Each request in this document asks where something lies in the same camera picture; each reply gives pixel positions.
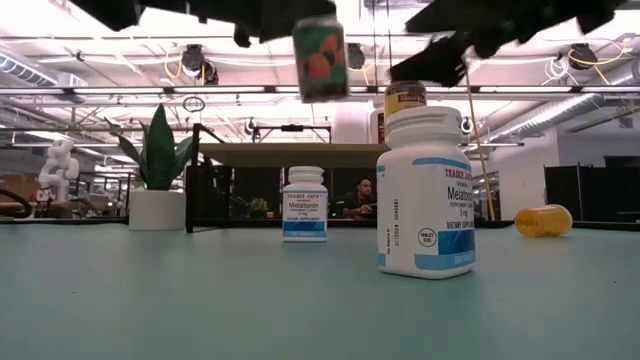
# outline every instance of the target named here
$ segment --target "white bottle cap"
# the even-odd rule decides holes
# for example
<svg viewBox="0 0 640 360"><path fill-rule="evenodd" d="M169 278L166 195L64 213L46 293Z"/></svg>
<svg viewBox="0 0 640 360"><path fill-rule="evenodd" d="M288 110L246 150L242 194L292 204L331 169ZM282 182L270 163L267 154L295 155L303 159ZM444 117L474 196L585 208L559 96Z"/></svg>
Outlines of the white bottle cap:
<svg viewBox="0 0 640 360"><path fill-rule="evenodd" d="M420 106L394 113L387 122L389 137L412 134L449 135L462 140L460 123L462 115L455 108L447 106Z"/></svg>

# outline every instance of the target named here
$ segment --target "white pot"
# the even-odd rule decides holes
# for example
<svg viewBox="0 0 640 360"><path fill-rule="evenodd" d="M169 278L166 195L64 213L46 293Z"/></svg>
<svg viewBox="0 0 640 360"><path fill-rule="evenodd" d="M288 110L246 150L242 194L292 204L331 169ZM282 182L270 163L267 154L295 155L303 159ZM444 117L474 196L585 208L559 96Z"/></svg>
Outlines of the white pot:
<svg viewBox="0 0 640 360"><path fill-rule="evenodd" d="M186 197L183 193L134 190L129 199L129 229L184 229L185 209Z"/></svg>

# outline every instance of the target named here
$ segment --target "man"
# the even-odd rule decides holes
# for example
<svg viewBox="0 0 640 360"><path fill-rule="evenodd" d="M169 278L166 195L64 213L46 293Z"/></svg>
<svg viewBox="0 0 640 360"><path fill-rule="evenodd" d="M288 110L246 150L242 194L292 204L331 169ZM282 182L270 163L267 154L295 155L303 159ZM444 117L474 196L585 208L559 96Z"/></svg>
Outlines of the man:
<svg viewBox="0 0 640 360"><path fill-rule="evenodd" d="M344 196L344 216L355 220L373 217L376 199L371 195L371 179L361 177L356 182L356 191Z"/></svg>

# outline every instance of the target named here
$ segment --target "pill bottle cap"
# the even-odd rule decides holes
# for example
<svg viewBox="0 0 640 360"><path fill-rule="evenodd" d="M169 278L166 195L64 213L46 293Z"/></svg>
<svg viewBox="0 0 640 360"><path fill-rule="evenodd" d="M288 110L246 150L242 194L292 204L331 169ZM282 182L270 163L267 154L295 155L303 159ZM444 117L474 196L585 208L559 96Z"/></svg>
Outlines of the pill bottle cap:
<svg viewBox="0 0 640 360"><path fill-rule="evenodd" d="M420 106L394 113L387 122L389 146L419 140L462 141L462 115L446 106Z"/></svg>
<svg viewBox="0 0 640 360"><path fill-rule="evenodd" d="M289 168L289 182L311 181L322 183L324 170L317 166L293 166Z"/></svg>

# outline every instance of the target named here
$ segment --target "melatonin bottle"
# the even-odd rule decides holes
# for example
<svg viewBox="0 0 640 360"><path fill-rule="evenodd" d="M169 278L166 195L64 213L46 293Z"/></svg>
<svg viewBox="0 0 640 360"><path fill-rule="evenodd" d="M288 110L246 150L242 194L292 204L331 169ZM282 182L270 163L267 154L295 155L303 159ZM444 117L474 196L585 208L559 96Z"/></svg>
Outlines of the melatonin bottle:
<svg viewBox="0 0 640 360"><path fill-rule="evenodd" d="M289 185L282 194L282 235L285 242L327 240L327 188L315 166L289 169Z"/></svg>
<svg viewBox="0 0 640 360"><path fill-rule="evenodd" d="M471 165L456 109L423 106L387 122L391 148L378 159L378 267L444 279L476 262Z"/></svg>

